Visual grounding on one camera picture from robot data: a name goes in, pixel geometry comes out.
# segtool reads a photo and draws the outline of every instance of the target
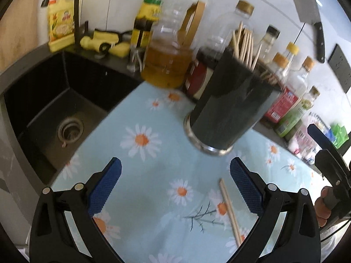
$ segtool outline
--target kitchen sink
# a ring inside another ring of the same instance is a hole
[[[140,81],[71,52],[59,52],[4,94],[13,131],[50,185],[80,144]]]

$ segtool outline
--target cleaver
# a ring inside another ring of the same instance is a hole
[[[303,23],[313,25],[317,32],[317,60],[320,63],[325,61],[324,32],[319,13],[318,5],[315,0],[294,0],[299,19]]]

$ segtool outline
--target black faucet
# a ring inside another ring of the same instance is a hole
[[[47,7],[49,0],[43,0],[41,3],[42,7]],[[79,0],[74,0],[74,41],[76,45],[79,45]]]

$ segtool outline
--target light blue tablecloth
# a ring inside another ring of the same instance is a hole
[[[71,189],[101,171],[112,157],[122,176],[96,223],[127,263],[225,263],[236,251],[218,181],[225,180],[244,238],[257,216],[250,213],[229,173],[239,156],[266,183],[281,190],[307,188],[313,201],[328,184],[304,163],[254,130],[223,157],[198,151],[183,132],[194,105],[180,92],[142,83],[94,130],[52,188]],[[68,223],[87,253],[70,213]],[[281,214],[264,253],[282,227]]]

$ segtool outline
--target sink drain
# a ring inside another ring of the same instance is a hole
[[[57,129],[57,137],[62,142],[62,147],[74,143],[82,136],[84,131],[83,122],[77,118],[68,117],[64,119]]]

